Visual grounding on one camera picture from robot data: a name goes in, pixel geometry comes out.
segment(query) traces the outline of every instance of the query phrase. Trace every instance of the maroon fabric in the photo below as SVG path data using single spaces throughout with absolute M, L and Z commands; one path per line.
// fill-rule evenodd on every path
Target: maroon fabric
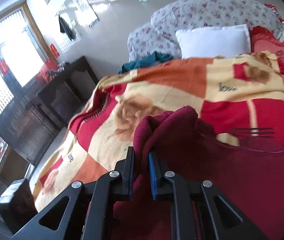
M 112 239 L 170 239 L 170 205 L 152 200 L 148 154 L 193 181 L 211 180 L 269 239 L 284 236 L 284 149 L 269 138 L 247 137 L 244 147 L 215 140 L 211 126 L 189 106 L 145 117 L 134 135 L 133 198 L 114 206 Z M 263 150 L 257 150 L 258 144 Z

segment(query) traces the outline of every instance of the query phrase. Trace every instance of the silver bolt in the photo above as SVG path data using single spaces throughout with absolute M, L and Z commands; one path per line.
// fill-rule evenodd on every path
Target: silver bolt
M 173 171 L 167 171 L 167 172 L 165 173 L 165 176 L 167 176 L 168 178 L 172 178 L 172 177 L 175 176 L 175 173 L 174 173 Z
M 112 178 L 116 178 L 117 176 L 120 175 L 120 173 L 119 173 L 118 171 L 111 171 L 111 172 L 109 173 L 109 175 L 110 175 L 110 177 L 112 177 Z
M 203 186 L 205 187 L 212 187 L 212 182 L 210 180 L 205 180 L 202 182 Z
M 81 187 L 82 183 L 80 181 L 73 181 L 72 182 L 72 188 L 79 188 Z

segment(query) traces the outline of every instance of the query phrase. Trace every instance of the floral fabric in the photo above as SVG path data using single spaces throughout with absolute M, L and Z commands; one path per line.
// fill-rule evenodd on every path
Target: floral fabric
M 130 33 L 130 61 L 148 56 L 153 51 L 181 58 L 175 38 L 179 29 L 245 23 L 250 29 L 263 26 L 279 41 L 284 41 L 284 25 L 272 10 L 254 0 L 178 0 L 156 11 L 150 23 Z

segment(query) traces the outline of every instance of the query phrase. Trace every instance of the tiled floor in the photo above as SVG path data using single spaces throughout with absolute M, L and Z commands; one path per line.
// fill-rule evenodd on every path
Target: tiled floor
M 41 161 L 39 162 L 38 166 L 36 167 L 33 175 L 31 176 L 29 180 L 29 187 L 31 189 L 31 192 L 33 192 L 35 183 L 37 181 L 38 175 L 44 166 L 45 162 L 49 159 L 49 157 L 55 152 L 55 150 L 58 148 L 58 146 L 61 144 L 64 135 L 66 133 L 66 127 L 62 128 L 62 130 L 58 133 L 58 135 L 55 137 L 54 141 L 51 143 L 50 147 L 47 149 L 46 153 L 42 157 Z

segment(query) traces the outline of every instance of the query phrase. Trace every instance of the teal cloth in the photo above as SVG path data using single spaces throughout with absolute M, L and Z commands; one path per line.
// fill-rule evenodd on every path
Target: teal cloth
M 150 56 L 146 56 L 143 57 L 142 59 L 125 63 L 122 66 L 121 70 L 118 71 L 118 74 L 126 73 L 132 69 L 151 67 L 170 60 L 173 60 L 172 55 L 155 51 Z

